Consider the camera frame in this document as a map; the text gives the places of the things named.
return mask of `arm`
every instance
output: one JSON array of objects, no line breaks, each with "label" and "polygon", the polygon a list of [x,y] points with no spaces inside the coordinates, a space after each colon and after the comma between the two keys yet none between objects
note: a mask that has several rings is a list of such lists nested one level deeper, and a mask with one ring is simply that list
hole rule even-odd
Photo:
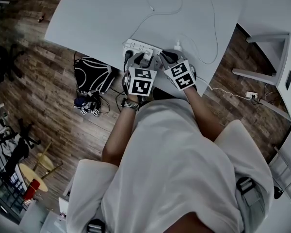
[{"label": "arm", "polygon": [[223,130],[218,118],[206,107],[202,98],[193,87],[189,87],[183,91],[191,104],[195,120],[201,133],[204,137],[214,142]]},{"label": "arm", "polygon": [[[138,102],[137,96],[129,95],[128,99]],[[115,126],[102,151],[101,161],[120,166],[127,143],[131,137],[136,111],[127,107],[117,119]]]}]

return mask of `railing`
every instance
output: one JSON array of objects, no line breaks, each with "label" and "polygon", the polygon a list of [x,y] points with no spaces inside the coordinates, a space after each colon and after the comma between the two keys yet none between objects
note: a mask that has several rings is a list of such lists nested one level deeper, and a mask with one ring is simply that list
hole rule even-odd
[{"label": "railing", "polygon": [[9,180],[1,175],[5,171],[7,163],[7,157],[3,152],[4,147],[4,143],[0,142],[0,200],[5,204],[5,211],[11,210],[18,217],[21,217],[22,211],[28,209],[23,199],[26,186],[18,165],[16,166],[16,172]]}]

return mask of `red object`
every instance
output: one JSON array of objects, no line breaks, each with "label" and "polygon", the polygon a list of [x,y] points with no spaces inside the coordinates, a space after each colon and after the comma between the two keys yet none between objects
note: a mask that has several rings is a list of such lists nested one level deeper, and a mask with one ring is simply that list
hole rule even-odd
[{"label": "red object", "polygon": [[39,186],[40,186],[40,183],[37,180],[33,179],[23,196],[24,200],[31,200],[35,192],[38,190]]}]

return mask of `wall outlet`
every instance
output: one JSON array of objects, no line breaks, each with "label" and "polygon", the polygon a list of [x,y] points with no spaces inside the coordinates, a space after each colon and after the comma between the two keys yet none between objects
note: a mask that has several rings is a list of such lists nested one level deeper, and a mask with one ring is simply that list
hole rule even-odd
[{"label": "wall outlet", "polygon": [[247,98],[254,98],[257,99],[258,98],[258,94],[256,92],[251,92],[251,91],[246,91],[246,97]]}]

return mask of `person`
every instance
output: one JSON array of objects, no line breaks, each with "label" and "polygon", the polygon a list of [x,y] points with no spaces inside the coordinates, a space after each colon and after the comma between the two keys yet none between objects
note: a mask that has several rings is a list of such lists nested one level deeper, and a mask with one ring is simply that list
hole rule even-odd
[{"label": "person", "polygon": [[86,232],[93,218],[110,233],[243,232],[238,174],[262,187],[267,215],[274,184],[249,133],[239,120],[223,128],[193,87],[184,93],[189,103],[155,100],[138,113],[128,96],[101,162],[79,162],[68,233]]}]

